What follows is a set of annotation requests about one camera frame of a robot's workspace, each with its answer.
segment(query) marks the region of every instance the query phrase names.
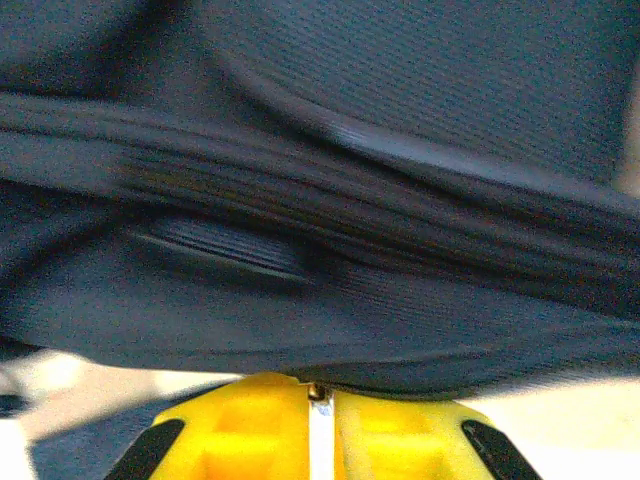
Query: yellow plastic object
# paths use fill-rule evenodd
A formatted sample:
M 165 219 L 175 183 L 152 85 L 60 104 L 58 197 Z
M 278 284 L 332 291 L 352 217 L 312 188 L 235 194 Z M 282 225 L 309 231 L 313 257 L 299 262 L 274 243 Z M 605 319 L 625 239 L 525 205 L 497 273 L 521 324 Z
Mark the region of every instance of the yellow plastic object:
M 152 480 L 309 479 L 308 386 L 260 374 L 158 415 L 185 427 Z M 491 425 L 453 402 L 405 402 L 335 392 L 338 480 L 493 480 L 460 428 Z

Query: textured fabric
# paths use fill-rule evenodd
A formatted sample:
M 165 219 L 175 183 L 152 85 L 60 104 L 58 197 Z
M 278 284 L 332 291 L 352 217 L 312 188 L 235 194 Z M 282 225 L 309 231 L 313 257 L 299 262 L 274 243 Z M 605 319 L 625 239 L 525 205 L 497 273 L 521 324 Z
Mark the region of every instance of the textured fabric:
M 214 49 L 332 111 L 608 182 L 636 2 L 211 0 Z

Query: floor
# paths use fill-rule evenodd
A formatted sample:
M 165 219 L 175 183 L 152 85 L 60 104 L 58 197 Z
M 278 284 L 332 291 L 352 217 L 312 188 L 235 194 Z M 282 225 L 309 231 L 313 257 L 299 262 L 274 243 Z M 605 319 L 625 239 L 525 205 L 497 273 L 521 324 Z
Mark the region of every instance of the floor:
M 238 378 L 105 367 L 52 351 L 2 368 L 24 384 L 36 405 L 16 420 L 0 421 L 3 470 L 7 478 L 24 480 L 36 478 L 31 442 L 153 399 Z M 2 388 L 9 386 L 0 382 Z M 638 478 L 638 379 L 573 380 L 463 403 L 492 418 L 546 480 Z

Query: yellow plastic piece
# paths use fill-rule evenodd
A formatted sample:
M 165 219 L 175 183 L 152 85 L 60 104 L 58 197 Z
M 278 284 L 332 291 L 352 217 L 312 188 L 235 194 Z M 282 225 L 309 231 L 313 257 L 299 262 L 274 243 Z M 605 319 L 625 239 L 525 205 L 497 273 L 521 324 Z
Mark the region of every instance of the yellow plastic piece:
M 454 402 L 335 392 L 336 480 L 493 480 L 460 424 L 483 415 Z M 152 480 L 309 479 L 307 385 L 260 374 L 158 415 L 185 427 Z

